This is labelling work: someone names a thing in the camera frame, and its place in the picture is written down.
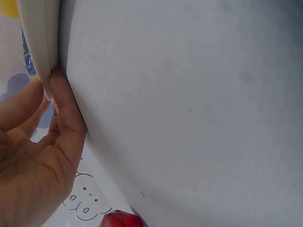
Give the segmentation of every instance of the cartoon drawing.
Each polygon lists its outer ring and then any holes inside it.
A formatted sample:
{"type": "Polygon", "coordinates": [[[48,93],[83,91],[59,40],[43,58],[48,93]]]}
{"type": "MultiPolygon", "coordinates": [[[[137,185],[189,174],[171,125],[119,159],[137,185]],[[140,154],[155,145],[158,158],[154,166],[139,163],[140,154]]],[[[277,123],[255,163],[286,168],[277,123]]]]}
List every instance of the cartoon drawing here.
{"type": "MultiPolygon", "coordinates": [[[[4,99],[7,99],[7,98],[13,96],[14,94],[16,94],[23,87],[25,87],[25,85],[28,84],[29,81],[30,81],[30,78],[25,73],[18,73],[16,75],[12,76],[11,78],[9,78],[9,81],[7,84],[7,92],[0,96],[0,101],[3,101],[4,99]]],[[[49,107],[47,108],[46,112],[43,114],[43,116],[40,120],[38,128],[47,129],[50,125],[52,115],[53,115],[53,104],[50,103],[49,107]]]]}
{"type": "Polygon", "coordinates": [[[82,161],[75,177],[71,194],[63,202],[63,205],[76,212],[77,218],[82,221],[90,221],[98,215],[103,215],[112,210],[105,196],[99,189],[92,175],[81,173],[82,161]]]}

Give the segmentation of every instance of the finger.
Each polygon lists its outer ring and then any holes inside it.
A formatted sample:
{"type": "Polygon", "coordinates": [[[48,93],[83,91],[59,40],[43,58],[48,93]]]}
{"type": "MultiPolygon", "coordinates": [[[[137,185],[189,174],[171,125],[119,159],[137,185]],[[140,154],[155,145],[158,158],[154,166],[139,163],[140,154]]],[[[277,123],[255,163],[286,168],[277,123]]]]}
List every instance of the finger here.
{"type": "Polygon", "coordinates": [[[48,108],[50,102],[44,96],[42,103],[40,104],[38,110],[31,116],[26,122],[19,126],[19,128],[25,132],[28,137],[32,137],[33,133],[37,129],[42,115],[48,108]]]}
{"type": "Polygon", "coordinates": [[[55,145],[63,152],[74,169],[77,169],[87,132],[86,126],[71,87],[60,70],[52,72],[50,87],[56,103],[60,131],[55,145]]]}
{"type": "Polygon", "coordinates": [[[54,145],[59,135],[60,131],[57,116],[53,115],[48,134],[44,136],[39,142],[47,145],[54,145]]]}
{"type": "Polygon", "coordinates": [[[43,86],[34,77],[21,91],[0,104],[0,129],[7,132],[24,123],[38,109],[43,99],[43,86]]]}

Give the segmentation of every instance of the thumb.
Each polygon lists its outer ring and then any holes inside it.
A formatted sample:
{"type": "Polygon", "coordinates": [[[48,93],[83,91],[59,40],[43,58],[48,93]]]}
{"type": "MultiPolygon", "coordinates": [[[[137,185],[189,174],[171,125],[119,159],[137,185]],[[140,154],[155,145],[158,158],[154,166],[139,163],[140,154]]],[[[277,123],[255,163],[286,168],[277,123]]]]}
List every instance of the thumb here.
{"type": "Polygon", "coordinates": [[[34,77],[21,91],[0,104],[0,130],[7,132],[24,123],[38,109],[43,86],[34,77]]]}

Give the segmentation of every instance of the white plastic object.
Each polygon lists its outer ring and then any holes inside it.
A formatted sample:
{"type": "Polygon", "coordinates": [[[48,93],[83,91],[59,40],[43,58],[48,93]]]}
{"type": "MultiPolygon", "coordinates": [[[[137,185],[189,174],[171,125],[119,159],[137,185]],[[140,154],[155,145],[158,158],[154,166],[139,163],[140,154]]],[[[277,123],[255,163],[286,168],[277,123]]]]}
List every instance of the white plastic object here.
{"type": "Polygon", "coordinates": [[[24,36],[48,100],[51,70],[58,62],[58,21],[60,0],[18,0],[24,36]]]}

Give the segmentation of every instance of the hand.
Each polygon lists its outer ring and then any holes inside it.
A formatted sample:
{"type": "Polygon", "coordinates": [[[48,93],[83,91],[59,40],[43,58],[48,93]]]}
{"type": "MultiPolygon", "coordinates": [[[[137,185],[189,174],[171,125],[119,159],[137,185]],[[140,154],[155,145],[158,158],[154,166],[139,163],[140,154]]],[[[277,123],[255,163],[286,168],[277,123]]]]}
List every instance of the hand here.
{"type": "Polygon", "coordinates": [[[30,140],[48,107],[38,79],[0,104],[0,226],[39,227],[69,195],[86,126],[68,81],[50,77],[55,100],[49,132],[30,140]]]}

